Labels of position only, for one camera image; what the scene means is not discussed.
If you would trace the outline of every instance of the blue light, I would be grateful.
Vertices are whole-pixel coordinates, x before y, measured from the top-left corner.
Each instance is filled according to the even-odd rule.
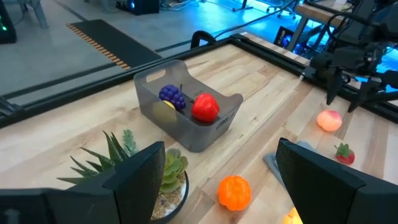
[[[293,53],[299,55],[299,54],[301,53],[302,47],[303,47],[302,44],[298,43],[298,44],[296,45],[296,47],[293,49]]]
[[[284,36],[284,38],[282,39],[283,48],[287,47],[291,40],[292,40],[292,36],[291,35]]]

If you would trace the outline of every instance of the toy fruit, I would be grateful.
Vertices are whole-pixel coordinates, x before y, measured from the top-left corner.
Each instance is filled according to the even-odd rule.
[[[192,106],[192,116],[200,121],[213,122],[220,112],[220,107],[209,93],[198,95]]]
[[[217,190],[218,201],[228,210],[244,210],[251,201],[249,183],[240,176],[228,176],[223,179]]]
[[[174,105],[167,100],[163,101],[165,104],[169,105],[171,108],[175,109]]]
[[[287,214],[282,224],[303,224],[296,208],[292,208],[290,213]]]
[[[324,110],[317,117],[318,125],[325,131],[336,131],[342,122],[340,114],[334,110]]]
[[[349,148],[348,144],[340,143],[337,147],[336,158],[339,162],[346,165],[351,165],[355,160],[355,153]]]
[[[174,85],[163,86],[159,91],[159,98],[169,101],[176,110],[184,109],[187,106],[182,92]]]
[[[171,104],[168,101],[159,101],[154,103],[153,107],[152,107],[152,112],[155,116],[155,118],[163,123],[174,123],[177,121],[177,115],[175,113],[170,112],[167,110],[167,106],[174,108],[173,104]]]

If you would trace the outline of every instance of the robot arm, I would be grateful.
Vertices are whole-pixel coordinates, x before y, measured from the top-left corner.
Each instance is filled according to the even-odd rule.
[[[349,112],[367,101],[370,96],[380,95],[386,85],[398,87],[397,71],[387,71],[383,74],[376,72],[387,46],[398,43],[397,13],[397,0],[363,0],[357,5],[354,13],[342,12],[330,19],[331,21],[334,17],[342,15],[351,20],[342,30],[334,34],[329,32],[332,43],[326,51],[314,56],[310,62],[310,66],[317,70],[318,76],[326,79],[328,105],[351,77],[366,77],[368,82],[361,84],[356,99],[351,102]]]

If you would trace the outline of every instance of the wire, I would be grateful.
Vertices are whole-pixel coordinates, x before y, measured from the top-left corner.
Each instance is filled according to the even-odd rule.
[[[362,18],[362,17],[359,17],[359,16],[357,16],[356,14],[353,14],[353,13],[351,13],[351,12],[339,12],[339,13],[336,13],[336,14],[334,14],[333,16],[331,16],[331,17],[329,18],[329,20],[328,20],[328,22],[326,23],[325,27],[326,27],[326,31],[328,32],[329,37],[330,37],[332,40],[336,41],[337,43],[340,42],[340,43],[345,44],[345,45],[355,45],[355,44],[350,43],[350,42],[346,42],[346,41],[339,40],[338,38],[335,37],[335,33],[333,34],[333,33],[330,31],[330,25],[331,25],[332,20],[333,20],[334,18],[338,17],[338,16],[343,16],[344,18],[352,19],[352,20],[354,20],[354,21],[356,21],[356,22],[360,22],[360,23],[362,23],[362,24],[364,24],[364,25],[366,25],[366,26],[373,26],[373,24],[371,24],[367,19],[364,19],[364,18]]]
[[[171,2],[171,3],[166,3],[165,0],[160,1],[160,9],[163,11],[172,11],[172,12],[180,12],[182,9],[190,6],[192,3],[196,3],[197,6],[198,0],[188,0],[188,1],[183,1],[183,2]]]
[[[389,50],[386,50],[386,52],[383,55],[387,55],[388,53],[392,52],[394,49],[396,49],[398,47],[398,44],[395,44],[394,46],[392,46]]]
[[[202,2],[202,3],[205,3],[205,2],[212,3],[212,4],[215,4],[215,5],[217,5],[217,6],[221,6],[221,7],[224,7],[224,8],[226,8],[226,9],[229,9],[229,10],[231,10],[231,11],[234,10],[233,8],[230,8],[230,7],[228,7],[228,6],[224,6],[224,5],[222,5],[222,4],[218,4],[217,2],[212,2],[212,1],[207,1],[207,0],[201,0],[201,2]]]
[[[217,39],[217,37],[219,37],[219,36],[221,36],[221,35],[223,35],[223,34],[225,34],[225,33],[227,33],[227,32],[231,32],[231,31],[233,31],[233,30],[236,30],[236,29],[239,29],[239,28],[248,26],[248,25],[250,25],[250,24],[252,24],[252,23],[254,23],[254,22],[260,21],[260,20],[262,20],[262,19],[265,19],[265,18],[267,18],[267,17],[270,17],[270,16],[272,16],[272,15],[275,15],[275,14],[277,14],[277,13],[279,13],[279,12],[282,12],[283,10],[287,9],[291,4],[293,4],[293,3],[297,2],[297,1],[299,1],[299,0],[293,0],[293,1],[289,2],[288,4],[286,4],[285,6],[281,7],[281,8],[280,8],[279,10],[277,10],[277,11],[274,11],[274,12],[272,12],[272,13],[270,13],[270,14],[267,14],[267,15],[265,15],[265,16],[259,17],[259,18],[255,19],[255,20],[252,20],[252,21],[247,22],[247,23],[245,23],[245,24],[238,25],[238,26],[234,26],[234,27],[232,27],[232,28],[229,28],[229,29],[227,29],[227,30],[224,30],[223,32],[221,32],[221,33],[219,33],[218,35],[216,35],[214,38]]]
[[[18,2],[18,4],[21,6],[21,9],[23,9],[23,10],[22,10],[22,16],[21,16],[21,18],[20,18],[16,23],[13,24],[14,27],[15,27],[16,25],[20,24],[20,23],[24,20],[25,15],[26,15],[26,12],[29,10],[29,9],[27,8],[27,5],[29,5],[30,7],[32,7],[33,10],[36,10],[36,8],[37,8],[37,7],[39,6],[39,4],[40,4],[40,1],[37,2],[36,6],[33,6],[33,5],[28,4],[27,1],[22,2],[21,0],[17,0],[17,2]]]

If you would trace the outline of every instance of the green leaves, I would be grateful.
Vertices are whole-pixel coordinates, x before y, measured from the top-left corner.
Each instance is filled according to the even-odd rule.
[[[80,184],[88,180],[86,177],[57,177],[57,179],[71,184]]]
[[[170,193],[177,189],[180,185],[178,176],[184,173],[187,166],[188,159],[181,156],[180,150],[174,148],[167,150],[160,192]]]
[[[132,132],[128,129],[123,131],[123,141],[124,145],[126,147],[122,147],[118,140],[116,139],[116,136],[111,133],[111,135],[108,135],[106,132],[104,132],[105,137],[106,137],[106,142],[108,143],[108,152],[109,152],[109,158],[102,156],[101,154],[98,154],[96,152],[93,152],[91,150],[88,150],[84,147],[81,147],[82,150],[86,151],[87,153],[91,154],[92,156],[95,156],[99,160],[99,164],[91,161],[86,161],[90,166],[94,168],[90,169],[87,166],[81,164],[78,162],[75,158],[71,156],[71,159],[74,161],[74,163],[80,168],[74,168],[71,167],[74,171],[79,173],[82,177],[77,177],[77,178],[58,178],[58,180],[62,180],[65,182],[69,182],[72,184],[78,184],[82,181],[88,180],[95,175],[104,172],[112,167],[114,167],[116,164],[119,164],[132,155],[134,155],[136,152],[138,152],[138,149],[136,147],[136,142],[134,142]]]
[[[174,190],[176,190],[180,185],[180,180],[175,179],[174,182],[170,183],[170,184],[162,184],[160,186],[160,191],[163,193],[171,193]]]
[[[86,166],[84,166],[83,164],[79,163],[76,159],[74,159],[72,156],[70,156],[70,158],[75,162],[75,164],[80,167],[82,170],[78,170],[72,167],[73,170],[77,171],[80,175],[82,175],[83,177],[93,177],[96,174],[98,174],[98,172],[93,171],[89,168],[87,168]]]
[[[128,156],[132,156],[138,152],[137,144],[132,136],[130,129],[123,130],[124,151]]]
[[[97,170],[98,172],[102,172],[102,167],[99,164],[96,164],[95,162],[91,162],[91,161],[86,161],[88,164],[90,164],[95,170]]]
[[[340,143],[340,145],[338,147],[335,146],[335,148],[337,149],[337,156],[343,156],[344,158],[347,158],[351,153],[351,149],[349,148],[348,144]]]
[[[107,157],[104,157],[96,152],[90,151],[86,148],[80,147],[80,149],[90,153],[91,155],[95,156],[98,158],[99,163],[101,164],[102,170],[106,171],[107,169],[110,169],[112,167],[114,167],[116,165],[116,163],[110,159],[108,159]]]

